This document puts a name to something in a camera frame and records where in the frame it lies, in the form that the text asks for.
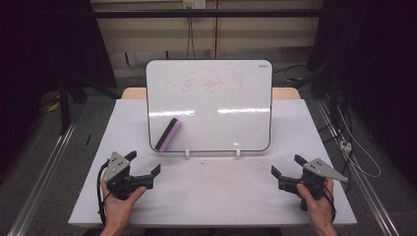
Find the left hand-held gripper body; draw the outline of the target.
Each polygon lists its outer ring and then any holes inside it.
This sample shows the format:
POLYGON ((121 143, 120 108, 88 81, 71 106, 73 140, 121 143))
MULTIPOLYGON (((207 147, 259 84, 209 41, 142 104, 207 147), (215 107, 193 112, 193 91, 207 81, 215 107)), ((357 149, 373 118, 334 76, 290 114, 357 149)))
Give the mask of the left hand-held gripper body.
POLYGON ((139 187, 153 188, 153 180, 150 174, 143 176, 132 176, 130 174, 131 162, 120 153, 113 151, 108 160, 107 169, 103 178, 107 189, 117 199, 126 200, 139 187))

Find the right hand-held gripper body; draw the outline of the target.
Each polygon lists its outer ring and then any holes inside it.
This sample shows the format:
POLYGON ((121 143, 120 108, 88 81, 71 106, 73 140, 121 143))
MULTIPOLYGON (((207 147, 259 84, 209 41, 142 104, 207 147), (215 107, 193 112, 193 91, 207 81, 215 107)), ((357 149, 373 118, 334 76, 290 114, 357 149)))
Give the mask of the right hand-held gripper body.
POLYGON ((348 178, 336 171, 333 167, 325 163, 320 158, 307 161, 303 168, 300 178, 283 176, 277 180, 278 189, 299 196, 298 184, 303 184, 315 199, 325 197, 334 207, 334 199, 326 184, 326 179, 330 178, 340 182, 347 182, 348 178))

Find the black and purple eraser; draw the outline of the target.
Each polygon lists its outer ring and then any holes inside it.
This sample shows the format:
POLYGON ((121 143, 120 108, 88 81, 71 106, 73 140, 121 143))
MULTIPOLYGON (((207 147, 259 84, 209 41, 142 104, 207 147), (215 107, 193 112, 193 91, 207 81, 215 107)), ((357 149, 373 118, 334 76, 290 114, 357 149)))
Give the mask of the black and purple eraser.
POLYGON ((161 151, 161 152, 166 151, 171 139, 173 138, 174 134, 176 133, 180 125, 181 125, 181 122, 178 119, 176 118, 171 119, 171 121, 169 122, 168 126, 162 133, 160 139, 158 140, 155 146, 155 149, 157 151, 161 151))

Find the white whiteboard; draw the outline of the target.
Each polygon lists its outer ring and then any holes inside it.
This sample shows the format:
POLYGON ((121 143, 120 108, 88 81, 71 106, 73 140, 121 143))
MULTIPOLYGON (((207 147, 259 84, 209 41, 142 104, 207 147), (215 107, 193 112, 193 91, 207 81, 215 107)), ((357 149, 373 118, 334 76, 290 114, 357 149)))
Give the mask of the white whiteboard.
POLYGON ((262 151, 270 144, 268 60, 153 60, 146 66, 149 145, 172 118, 181 122, 165 152, 262 151))

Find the person's left hand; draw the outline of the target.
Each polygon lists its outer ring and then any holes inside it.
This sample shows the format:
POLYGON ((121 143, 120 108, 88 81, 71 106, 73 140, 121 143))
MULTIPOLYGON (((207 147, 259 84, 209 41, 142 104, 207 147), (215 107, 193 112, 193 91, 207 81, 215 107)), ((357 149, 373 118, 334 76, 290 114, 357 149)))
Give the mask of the person's left hand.
POLYGON ((127 200, 119 200, 107 189, 106 183, 101 181, 102 193, 105 197, 104 211, 106 215, 105 226, 116 226, 127 228, 133 208, 138 199, 146 192, 146 187, 139 187, 127 200))

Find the person's right hand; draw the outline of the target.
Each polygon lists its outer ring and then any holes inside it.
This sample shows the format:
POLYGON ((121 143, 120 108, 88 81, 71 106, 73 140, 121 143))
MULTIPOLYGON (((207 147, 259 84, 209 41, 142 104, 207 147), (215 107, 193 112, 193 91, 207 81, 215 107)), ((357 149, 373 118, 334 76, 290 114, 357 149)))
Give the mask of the person's right hand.
POLYGON ((325 197, 316 200, 303 184, 298 184, 297 190, 306 201, 311 228, 332 225, 333 209, 331 203, 325 197))

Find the black metal stand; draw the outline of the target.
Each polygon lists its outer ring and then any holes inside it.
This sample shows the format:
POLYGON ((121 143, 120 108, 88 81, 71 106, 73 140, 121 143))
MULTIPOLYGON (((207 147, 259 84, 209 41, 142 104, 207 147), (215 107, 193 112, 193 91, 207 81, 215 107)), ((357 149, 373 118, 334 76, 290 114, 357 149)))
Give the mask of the black metal stand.
POLYGON ((61 135, 66 133, 71 124, 69 96, 71 96, 76 103, 85 103, 88 99, 81 81, 75 75, 63 76, 59 81, 61 135))

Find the thin yellow vertical pipe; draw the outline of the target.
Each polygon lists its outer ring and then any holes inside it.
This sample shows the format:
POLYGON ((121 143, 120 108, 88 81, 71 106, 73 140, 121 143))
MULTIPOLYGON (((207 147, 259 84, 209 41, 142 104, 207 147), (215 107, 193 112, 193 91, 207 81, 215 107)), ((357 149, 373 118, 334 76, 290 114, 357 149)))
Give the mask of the thin yellow vertical pipe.
MULTIPOLYGON (((218 10, 218 0, 213 0, 213 7, 215 10, 218 10)), ((213 20, 213 30, 213 59, 217 59, 218 18, 214 18, 213 20)))

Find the black horizontal metal bar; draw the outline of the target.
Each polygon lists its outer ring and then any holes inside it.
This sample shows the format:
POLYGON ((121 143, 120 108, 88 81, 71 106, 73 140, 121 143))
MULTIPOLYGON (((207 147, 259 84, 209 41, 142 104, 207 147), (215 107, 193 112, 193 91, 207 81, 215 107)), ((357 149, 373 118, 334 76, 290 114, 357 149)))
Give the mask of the black horizontal metal bar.
POLYGON ((310 18, 329 16, 330 11, 317 9, 282 10, 142 10, 96 11, 96 18, 310 18))

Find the aluminium floor rail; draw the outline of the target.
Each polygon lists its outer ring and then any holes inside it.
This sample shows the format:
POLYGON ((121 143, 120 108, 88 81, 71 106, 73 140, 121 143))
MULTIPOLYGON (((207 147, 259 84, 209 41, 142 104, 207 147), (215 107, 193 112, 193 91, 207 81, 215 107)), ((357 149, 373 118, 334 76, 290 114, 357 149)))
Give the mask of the aluminium floor rail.
POLYGON ((371 182, 369 181, 370 175, 365 173, 352 151, 347 152, 346 150, 341 149, 339 142, 344 141, 345 138, 342 134, 339 134, 337 129, 332 125, 330 121, 330 112, 326 103, 324 101, 318 101, 317 106, 328 125, 331 135, 335 138, 335 143, 341 151, 343 160, 348 162, 347 166, 350 170, 350 174, 361 190, 361 193, 364 196, 364 199, 368 204, 375 220, 382 229, 383 234, 385 236, 400 236, 399 231, 387 211, 387 208, 384 206, 382 200, 379 198, 377 192, 374 190, 371 182))
POLYGON ((36 178, 36 182, 30 191, 25 203, 23 204, 18 216, 9 230, 7 236, 25 236, 28 232, 31 221, 41 203, 46 188, 58 166, 61 156, 71 140, 77 121, 72 121, 62 134, 57 138, 52 152, 48 155, 46 163, 43 165, 42 172, 36 178))

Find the white wall socket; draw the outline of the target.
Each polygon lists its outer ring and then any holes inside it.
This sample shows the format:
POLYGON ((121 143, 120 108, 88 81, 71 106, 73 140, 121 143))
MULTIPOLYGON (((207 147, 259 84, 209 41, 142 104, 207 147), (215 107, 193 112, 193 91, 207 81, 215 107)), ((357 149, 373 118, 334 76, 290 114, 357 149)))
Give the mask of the white wall socket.
POLYGON ((206 0, 183 0, 184 9, 203 10, 207 7, 206 0))

